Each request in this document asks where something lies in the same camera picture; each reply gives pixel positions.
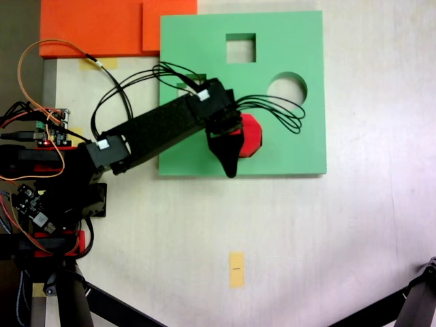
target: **square hole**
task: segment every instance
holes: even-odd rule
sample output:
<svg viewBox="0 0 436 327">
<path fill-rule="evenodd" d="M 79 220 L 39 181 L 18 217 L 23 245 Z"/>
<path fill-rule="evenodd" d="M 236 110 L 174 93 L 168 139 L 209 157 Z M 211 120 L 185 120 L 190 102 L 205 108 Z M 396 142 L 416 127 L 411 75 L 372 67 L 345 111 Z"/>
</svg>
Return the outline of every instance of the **square hole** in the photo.
<svg viewBox="0 0 436 327">
<path fill-rule="evenodd" d="M 227 48 L 227 63 L 256 62 L 256 34 L 226 34 L 225 44 Z"/>
<path fill-rule="evenodd" d="M 204 82 L 207 79 L 206 74 L 198 74 L 198 75 L 202 79 L 202 82 Z M 186 77 L 189 77 L 195 83 L 200 84 L 200 81 L 198 80 L 198 77 L 196 75 L 188 74 L 188 75 L 186 75 Z M 186 93 L 188 93 L 189 91 L 193 92 L 193 89 L 188 87 L 185 83 L 177 83 L 176 86 L 183 89 L 183 90 L 180 90 L 180 89 L 177 90 L 177 97 L 181 97 L 181 96 L 185 95 Z"/>
</svg>

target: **yellow tape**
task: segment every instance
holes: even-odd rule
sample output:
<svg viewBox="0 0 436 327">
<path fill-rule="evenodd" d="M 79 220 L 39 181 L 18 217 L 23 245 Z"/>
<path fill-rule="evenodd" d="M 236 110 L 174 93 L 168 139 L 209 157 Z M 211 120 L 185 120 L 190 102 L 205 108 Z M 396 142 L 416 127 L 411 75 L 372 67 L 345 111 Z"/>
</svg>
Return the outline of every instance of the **yellow tape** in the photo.
<svg viewBox="0 0 436 327">
<path fill-rule="evenodd" d="M 244 286 L 244 253 L 230 252 L 229 255 L 230 269 L 230 288 Z"/>
<path fill-rule="evenodd" d="M 103 64 L 106 69 L 116 69 L 118 68 L 118 58 L 97 58 L 97 60 Z M 80 70 L 99 70 L 100 67 L 97 66 L 93 61 L 88 58 L 79 59 Z"/>
<path fill-rule="evenodd" d="M 33 288 L 32 297 L 34 298 L 46 297 L 46 294 L 42 290 L 44 288 L 44 283 L 33 283 L 32 288 Z"/>
<path fill-rule="evenodd" d="M 76 134 L 83 135 L 83 129 L 81 129 L 80 127 L 72 127 L 69 130 L 73 131 Z M 73 135 L 68 135 L 68 140 L 71 141 L 71 146 L 78 146 L 79 143 L 83 142 L 83 140 Z"/>
</svg>

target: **green foam board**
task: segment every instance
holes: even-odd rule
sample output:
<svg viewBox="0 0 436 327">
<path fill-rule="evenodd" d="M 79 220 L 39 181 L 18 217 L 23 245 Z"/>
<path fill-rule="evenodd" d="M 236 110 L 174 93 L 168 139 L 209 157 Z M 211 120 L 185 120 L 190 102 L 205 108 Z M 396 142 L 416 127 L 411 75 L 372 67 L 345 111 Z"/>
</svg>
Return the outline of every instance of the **green foam board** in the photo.
<svg viewBox="0 0 436 327">
<path fill-rule="evenodd" d="M 255 62 L 227 63 L 226 40 L 244 36 L 255 39 Z M 244 111 L 261 123 L 263 145 L 253 157 L 239 160 L 238 175 L 326 173 L 321 12 L 163 16 L 161 60 L 219 78 L 225 88 L 234 89 L 236 99 L 267 94 L 271 82 L 283 74 L 301 78 L 307 88 L 301 133 L 290 133 L 265 110 Z M 180 85 L 175 77 L 165 81 Z M 177 96 L 178 90 L 161 84 L 161 104 Z M 199 131 L 160 155 L 159 174 L 224 172 L 207 147 L 205 132 Z"/>
</svg>

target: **orange foam board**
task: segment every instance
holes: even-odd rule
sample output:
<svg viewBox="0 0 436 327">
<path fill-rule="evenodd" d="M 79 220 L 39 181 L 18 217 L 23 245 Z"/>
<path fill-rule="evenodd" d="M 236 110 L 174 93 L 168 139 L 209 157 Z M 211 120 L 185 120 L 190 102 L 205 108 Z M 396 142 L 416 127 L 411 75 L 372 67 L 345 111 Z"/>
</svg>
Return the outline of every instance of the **orange foam board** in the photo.
<svg viewBox="0 0 436 327">
<path fill-rule="evenodd" d="M 143 17 L 143 5 L 154 8 L 155 14 L 146 11 Z M 149 47 L 143 47 L 142 41 L 145 33 L 159 41 L 158 15 L 162 12 L 195 14 L 197 3 L 193 0 L 42 0 L 40 37 L 70 41 L 94 57 L 156 55 L 159 47 L 153 43 L 154 52 L 148 52 Z M 155 23 L 143 24 L 146 20 Z M 42 44 L 40 55 L 44 58 L 83 57 L 76 50 L 59 44 Z"/>
<path fill-rule="evenodd" d="M 146 56 L 158 56 L 161 16 L 195 15 L 197 0 L 144 0 L 142 10 L 142 52 Z"/>
</svg>

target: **black metal leg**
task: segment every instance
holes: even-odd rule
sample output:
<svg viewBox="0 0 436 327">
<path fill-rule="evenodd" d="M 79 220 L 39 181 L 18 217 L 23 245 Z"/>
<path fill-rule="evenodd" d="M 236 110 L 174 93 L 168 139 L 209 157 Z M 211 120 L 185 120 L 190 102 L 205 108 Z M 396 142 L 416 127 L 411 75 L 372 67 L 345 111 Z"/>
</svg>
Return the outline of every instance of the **black metal leg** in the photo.
<svg viewBox="0 0 436 327">
<path fill-rule="evenodd" d="M 433 281 L 425 279 L 410 289 L 395 327 L 431 326 L 436 309 L 436 292 L 432 284 Z"/>
<path fill-rule="evenodd" d="M 56 292 L 61 327 L 94 327 L 80 275 L 61 270 L 57 276 Z"/>
<path fill-rule="evenodd" d="M 354 313 L 336 324 L 333 324 L 331 327 L 385 326 L 390 322 L 393 322 L 399 316 L 407 292 L 407 287 L 404 287 L 394 294 Z"/>
<path fill-rule="evenodd" d="M 145 313 L 129 306 L 98 287 L 88 283 L 87 295 L 91 312 L 118 327 L 166 327 Z"/>
</svg>

